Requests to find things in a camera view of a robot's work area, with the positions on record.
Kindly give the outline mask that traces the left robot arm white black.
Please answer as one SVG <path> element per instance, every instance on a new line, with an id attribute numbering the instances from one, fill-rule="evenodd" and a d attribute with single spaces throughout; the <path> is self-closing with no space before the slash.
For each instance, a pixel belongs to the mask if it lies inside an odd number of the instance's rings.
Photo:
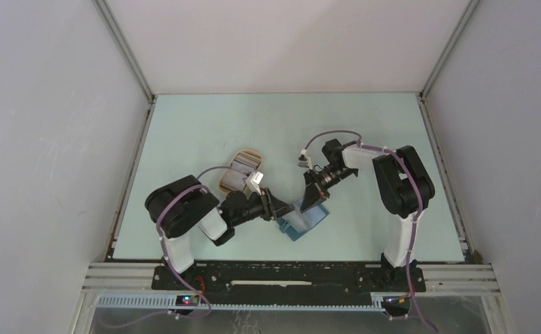
<path id="1" fill-rule="evenodd" d="M 235 236 L 235 228 L 257 218 L 277 221 L 295 210 L 268 188 L 259 191 L 230 191 L 220 201 L 196 176 L 188 175 L 154 190 L 145 201 L 156 225 L 164 261 L 171 267 L 168 281 L 177 289 L 188 289 L 195 281 L 194 255 L 189 232 L 195 227 L 217 246 Z"/>

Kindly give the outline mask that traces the blue leather card holder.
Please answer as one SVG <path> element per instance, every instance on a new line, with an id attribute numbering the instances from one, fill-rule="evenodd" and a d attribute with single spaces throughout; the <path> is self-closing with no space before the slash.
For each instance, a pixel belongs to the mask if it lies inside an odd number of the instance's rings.
<path id="1" fill-rule="evenodd" d="M 329 211 L 323 205 L 302 212 L 300 208 L 302 202 L 301 198 L 292 202 L 294 211 L 276 220 L 279 230 L 291 241 L 302 238 L 329 215 Z"/>

